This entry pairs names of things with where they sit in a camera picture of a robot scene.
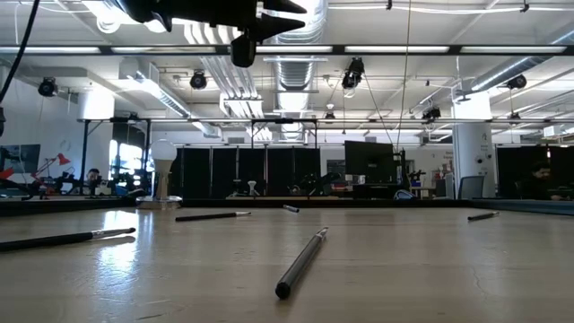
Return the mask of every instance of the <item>hanging wire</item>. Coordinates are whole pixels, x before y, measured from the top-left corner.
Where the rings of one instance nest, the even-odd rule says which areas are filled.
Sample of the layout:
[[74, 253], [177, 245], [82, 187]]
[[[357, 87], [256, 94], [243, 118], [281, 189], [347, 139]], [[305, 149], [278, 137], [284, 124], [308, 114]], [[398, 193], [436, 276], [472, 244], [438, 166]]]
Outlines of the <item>hanging wire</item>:
[[373, 104], [375, 105], [375, 110], [377, 111], [378, 117], [380, 118], [380, 121], [382, 122], [383, 127], [385, 128], [385, 132], [387, 133], [388, 136], [388, 141], [391, 143], [391, 145], [393, 145], [393, 138], [391, 138], [391, 135], [388, 133], [387, 125], [385, 125], [385, 119], [383, 118], [383, 115], [380, 114], [380, 109], [378, 108], [377, 100], [375, 100], [375, 95], [373, 95], [373, 91], [370, 90], [369, 77], [367, 77], [367, 73], [364, 73], [364, 75], [365, 75], [365, 82], [367, 82], [367, 87], [369, 87], [370, 97], [373, 99]]
[[403, 77], [403, 95], [401, 99], [401, 114], [398, 119], [398, 135], [396, 136], [396, 150], [398, 151], [398, 145], [401, 141], [401, 125], [403, 124], [403, 114], [404, 114], [404, 96], [406, 95], [406, 74], [409, 66], [409, 43], [411, 41], [411, 5], [413, 0], [409, 0], [409, 14], [406, 20], [406, 51], [404, 53], [404, 77]]

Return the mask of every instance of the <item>black curtain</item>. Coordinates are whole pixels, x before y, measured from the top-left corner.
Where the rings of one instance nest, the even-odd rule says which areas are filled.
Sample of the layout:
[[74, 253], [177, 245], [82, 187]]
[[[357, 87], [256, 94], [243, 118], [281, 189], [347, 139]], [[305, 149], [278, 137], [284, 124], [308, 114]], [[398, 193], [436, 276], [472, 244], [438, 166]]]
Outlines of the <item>black curtain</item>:
[[183, 187], [183, 148], [178, 148], [178, 157], [176, 160], [173, 161], [171, 164], [170, 169], [170, 186], [168, 190], [171, 196], [180, 196], [181, 195], [181, 188]]
[[265, 190], [265, 149], [240, 149], [239, 150], [239, 179], [241, 189], [248, 192], [250, 180], [257, 182], [256, 191], [263, 195]]
[[237, 149], [213, 149], [212, 198], [225, 198], [233, 193]]
[[293, 178], [293, 150], [267, 149], [267, 195], [288, 196]]
[[182, 197], [209, 198], [209, 148], [185, 148], [182, 172]]
[[547, 162], [546, 147], [498, 148], [499, 195], [519, 198], [516, 182], [530, 176], [532, 166]]
[[574, 185], [574, 147], [551, 147], [550, 167], [552, 183], [558, 186]]
[[320, 177], [321, 160], [318, 149], [295, 148], [295, 182], [299, 183], [305, 176], [315, 174]]

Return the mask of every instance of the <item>table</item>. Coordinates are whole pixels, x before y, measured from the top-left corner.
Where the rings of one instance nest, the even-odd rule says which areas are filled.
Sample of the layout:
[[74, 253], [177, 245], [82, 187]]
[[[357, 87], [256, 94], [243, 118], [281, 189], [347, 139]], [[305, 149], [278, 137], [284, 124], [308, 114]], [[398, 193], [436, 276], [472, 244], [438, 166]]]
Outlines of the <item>table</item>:
[[[251, 209], [175, 223], [97, 210], [0, 219], [1, 240], [134, 226], [133, 236], [0, 254], [2, 322], [548, 322], [574, 319], [574, 218], [463, 208]], [[288, 301], [274, 286], [321, 227]]]

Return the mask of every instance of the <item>white wall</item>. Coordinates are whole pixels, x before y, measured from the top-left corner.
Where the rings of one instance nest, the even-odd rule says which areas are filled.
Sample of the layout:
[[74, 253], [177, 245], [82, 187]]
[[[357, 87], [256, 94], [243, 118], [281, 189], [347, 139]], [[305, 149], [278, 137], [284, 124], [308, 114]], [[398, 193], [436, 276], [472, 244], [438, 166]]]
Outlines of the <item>white wall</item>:
[[[47, 158], [62, 153], [71, 163], [64, 166], [53, 163], [49, 168], [50, 174], [59, 176], [72, 166], [75, 168], [75, 177], [80, 177], [83, 124], [77, 122], [77, 104], [68, 104], [67, 100], [58, 97], [43, 98], [38, 94], [37, 87], [14, 79], [2, 106], [6, 123], [0, 145], [40, 144], [39, 166]], [[110, 124], [103, 124], [93, 132], [89, 140], [86, 170], [98, 168], [102, 171], [109, 167], [110, 140]], [[43, 172], [41, 175], [47, 176], [48, 173]], [[28, 182], [33, 181], [30, 174], [24, 177]], [[21, 174], [14, 174], [9, 179], [24, 182]]]

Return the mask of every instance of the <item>ceiling duct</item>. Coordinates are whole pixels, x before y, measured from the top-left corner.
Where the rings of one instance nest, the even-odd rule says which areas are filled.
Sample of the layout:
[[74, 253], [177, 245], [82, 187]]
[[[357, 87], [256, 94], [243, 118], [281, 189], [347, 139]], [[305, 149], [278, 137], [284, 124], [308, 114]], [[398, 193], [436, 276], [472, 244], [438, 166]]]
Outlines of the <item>ceiling duct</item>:
[[[226, 26], [211, 28], [207, 23], [191, 22], [184, 26], [184, 37], [189, 44], [229, 44], [238, 31]], [[221, 90], [220, 109], [226, 117], [264, 118], [262, 100], [257, 93], [253, 76], [247, 68], [234, 66], [228, 57], [200, 57], [205, 69]], [[271, 141], [268, 127], [246, 127], [255, 141]]]
[[[278, 13], [283, 18], [294, 18], [306, 23], [305, 27], [295, 31], [284, 32], [274, 38], [274, 43], [281, 45], [317, 44], [321, 42], [325, 29], [327, 0], [295, 0], [294, 3], [307, 9], [306, 14]], [[309, 105], [309, 90], [313, 85], [316, 62], [275, 63], [277, 83], [277, 104], [279, 109], [289, 111], [304, 110]], [[283, 113], [286, 118], [300, 118], [302, 112]], [[283, 125], [283, 139], [300, 140], [303, 137], [301, 124]]]
[[[574, 27], [569, 26], [565, 31], [559, 33], [560, 36], [557, 37], [551, 44], [552, 45], [573, 45], [574, 44]], [[522, 59], [510, 59], [501, 65], [496, 66], [486, 74], [478, 76], [472, 82], [472, 92], [481, 92], [489, 90], [494, 86], [504, 83], [525, 71], [536, 67], [547, 60], [551, 59], [552, 56], [545, 57], [524, 57]]]
[[[182, 99], [171, 92], [170, 89], [161, 85], [160, 72], [152, 63], [146, 65], [142, 64], [137, 58], [124, 58], [119, 65], [119, 79], [132, 80], [134, 90], [150, 93], [164, 106], [170, 108], [182, 118], [198, 118], [198, 116], [189, 110], [187, 104]], [[194, 122], [192, 124], [201, 130], [205, 137], [219, 138], [222, 136], [222, 130], [218, 127], [200, 122]]]
[[[574, 25], [570, 24], [568, 27], [557, 32], [556, 35], [560, 36], [554, 38], [554, 41], [551, 42], [552, 45], [574, 45]], [[463, 89], [466, 88], [468, 90], [461, 91], [459, 95], [488, 91], [491, 88], [505, 83], [506, 81], [523, 74], [529, 69], [550, 60], [551, 58], [552, 56], [524, 57], [521, 59], [512, 58], [494, 67], [487, 73], [476, 77], [476, 79], [472, 80], [470, 83], [467, 83], [466, 81], [463, 82]], [[419, 106], [430, 99], [435, 102], [443, 100], [446, 98], [447, 94], [451, 94], [451, 92], [447, 92], [444, 89], [438, 89], [433, 94], [421, 100], [421, 102], [419, 102]]]

